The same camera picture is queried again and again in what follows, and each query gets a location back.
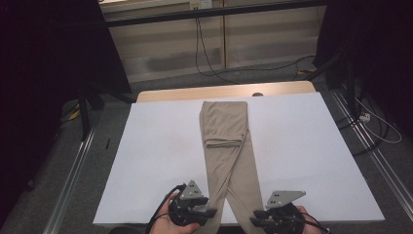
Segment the beige pants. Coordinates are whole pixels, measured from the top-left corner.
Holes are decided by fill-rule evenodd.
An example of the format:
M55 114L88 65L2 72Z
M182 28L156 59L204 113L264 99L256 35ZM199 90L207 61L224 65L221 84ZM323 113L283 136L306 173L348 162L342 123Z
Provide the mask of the beige pants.
M244 101L206 101L200 113L209 206L216 215L197 234L217 234L223 206L230 205L245 234L265 234L252 224L263 208Z

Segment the person's right hand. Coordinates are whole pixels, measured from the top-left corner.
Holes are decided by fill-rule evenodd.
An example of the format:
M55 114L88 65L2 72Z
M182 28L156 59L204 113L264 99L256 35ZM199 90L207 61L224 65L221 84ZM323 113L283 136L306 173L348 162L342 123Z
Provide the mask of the person's right hand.
M303 206L297 206L298 211L305 219L302 234L327 234L328 229L321 228L320 224L307 212Z

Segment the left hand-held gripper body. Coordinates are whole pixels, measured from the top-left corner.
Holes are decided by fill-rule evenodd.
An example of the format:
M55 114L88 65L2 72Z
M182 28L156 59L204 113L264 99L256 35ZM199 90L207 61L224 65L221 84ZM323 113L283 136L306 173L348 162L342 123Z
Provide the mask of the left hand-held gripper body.
M183 187L179 189L178 195L169 204L169 217L172 222L179 226L186 226L191 223L198 223L204 226L208 218L195 215L195 212L204 206L192 205L193 199L201 197L205 196L194 180L190 180L188 184L183 184Z

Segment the aluminium floor rail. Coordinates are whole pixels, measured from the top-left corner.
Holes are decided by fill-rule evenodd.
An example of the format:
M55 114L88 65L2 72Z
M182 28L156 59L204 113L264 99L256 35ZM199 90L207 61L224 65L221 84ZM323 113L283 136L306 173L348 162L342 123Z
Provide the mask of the aluminium floor rail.
M331 92L331 94L340 110L348 118L350 126L357 135L364 149L367 151L367 154L372 159L375 167L378 169L385 182L393 192L409 220L413 223L413 194L407 189L399 176L395 173L394 169L391 167L390 163L387 161L385 155L378 148L378 146L374 146L374 140L371 134L367 131L365 124L360 122L358 118L350 116L344 96L337 92Z
M93 143L94 133L95 127L92 127L86 134L86 137L82 140L73 165L71 166L70 172L66 178L66 181L42 234L58 234L68 206L70 204L70 200L74 193L80 172L84 166L85 160L90 151L90 147Z

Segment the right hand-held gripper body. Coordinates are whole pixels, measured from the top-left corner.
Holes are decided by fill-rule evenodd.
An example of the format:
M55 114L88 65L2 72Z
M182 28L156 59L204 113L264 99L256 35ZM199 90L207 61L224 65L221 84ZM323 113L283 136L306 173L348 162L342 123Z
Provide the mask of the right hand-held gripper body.
M292 204L293 201L306 195L305 191L274 191L267 204L269 226L267 234L301 234L304 230L304 217Z

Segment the person's left hand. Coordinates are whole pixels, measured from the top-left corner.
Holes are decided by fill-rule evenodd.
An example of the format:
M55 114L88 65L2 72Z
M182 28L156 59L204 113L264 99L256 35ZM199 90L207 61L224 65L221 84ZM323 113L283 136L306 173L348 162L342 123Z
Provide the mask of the person's left hand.
M200 228L198 223L191 223L186 226L175 225L169 217L169 203L176 196L176 193L170 194L166 201L156 214L156 220L153 223L149 234L192 234Z

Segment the black curtain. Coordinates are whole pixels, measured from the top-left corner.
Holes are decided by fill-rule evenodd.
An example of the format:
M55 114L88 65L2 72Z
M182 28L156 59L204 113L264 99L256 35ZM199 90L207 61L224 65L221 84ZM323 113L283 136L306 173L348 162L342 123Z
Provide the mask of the black curtain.
M413 0L327 0L314 65L341 53L364 89L413 136Z
M81 93L130 84L99 0L0 0L0 222Z

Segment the black metal stand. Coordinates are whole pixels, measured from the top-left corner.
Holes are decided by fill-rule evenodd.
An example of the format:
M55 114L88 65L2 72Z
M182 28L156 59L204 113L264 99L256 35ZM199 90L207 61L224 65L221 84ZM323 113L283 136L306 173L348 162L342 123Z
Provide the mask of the black metal stand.
M104 101L101 94L107 94L125 103L135 103L136 96L129 93L116 92L114 89L105 87L97 82L82 83L78 90L78 103L82 121L82 141L85 141L92 131L91 122L88 114L88 105L93 110L101 110L104 107Z
M336 53L330 60L318 67L313 73L305 77L306 81L313 81L317 77L324 75L327 88L339 89L345 86L345 99L350 116L357 117L356 91L354 67L352 61L345 52Z

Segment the black horizontal bar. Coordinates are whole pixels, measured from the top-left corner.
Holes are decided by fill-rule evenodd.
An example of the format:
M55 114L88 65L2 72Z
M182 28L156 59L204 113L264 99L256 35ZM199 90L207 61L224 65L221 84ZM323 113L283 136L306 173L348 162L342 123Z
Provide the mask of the black horizontal bar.
M221 16L231 16L240 14L261 13L269 11L281 11L291 9L310 8L318 6L326 6L328 0L282 0L276 3L253 4L234 7L222 7L205 10L192 10L177 13L166 13L153 16L143 17L125 17L108 19L105 23L106 27L128 26L136 24L146 24L164 21L175 20L190 20Z

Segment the white wall socket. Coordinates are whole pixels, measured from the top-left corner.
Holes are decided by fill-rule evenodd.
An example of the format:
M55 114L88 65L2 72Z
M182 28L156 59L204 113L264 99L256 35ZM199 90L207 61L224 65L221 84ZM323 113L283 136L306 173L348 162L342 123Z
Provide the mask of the white wall socket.
M211 9L212 0L190 0L189 6L191 10Z

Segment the white table mat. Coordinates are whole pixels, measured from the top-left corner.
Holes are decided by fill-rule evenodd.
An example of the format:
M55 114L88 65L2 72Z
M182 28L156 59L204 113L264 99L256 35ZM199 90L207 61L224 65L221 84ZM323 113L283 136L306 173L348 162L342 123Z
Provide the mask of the white table mat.
M298 204L319 221L384 216L318 93L245 97L262 199L302 191ZM132 106L94 224L146 223L178 184L207 191L198 100Z

